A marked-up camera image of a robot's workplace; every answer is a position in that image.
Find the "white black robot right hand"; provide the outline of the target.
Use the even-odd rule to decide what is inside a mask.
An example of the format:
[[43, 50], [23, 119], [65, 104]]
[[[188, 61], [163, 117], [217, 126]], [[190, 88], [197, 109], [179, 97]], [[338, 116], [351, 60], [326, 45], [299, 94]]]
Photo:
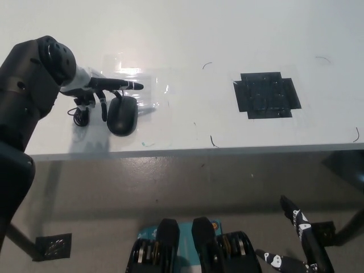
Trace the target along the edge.
[[280, 197], [280, 205], [284, 215], [296, 230], [307, 261], [303, 262], [261, 249], [255, 251], [256, 255], [278, 272], [334, 272], [324, 246], [315, 236], [313, 224], [308, 221], [302, 210], [284, 195]]

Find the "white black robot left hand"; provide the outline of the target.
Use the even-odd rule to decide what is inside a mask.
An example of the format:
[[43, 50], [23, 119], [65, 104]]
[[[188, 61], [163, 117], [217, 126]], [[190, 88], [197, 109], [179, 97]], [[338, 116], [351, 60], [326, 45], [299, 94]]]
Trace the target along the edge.
[[101, 104], [102, 120], [107, 121], [107, 101], [104, 91], [121, 98], [125, 90], [142, 90], [143, 88], [142, 84], [135, 81], [107, 78], [92, 68], [77, 66], [74, 79], [62, 87], [60, 92], [74, 98], [76, 107], [70, 109], [67, 114], [73, 117], [77, 126], [85, 127], [89, 124], [90, 110], [96, 105], [96, 97]]

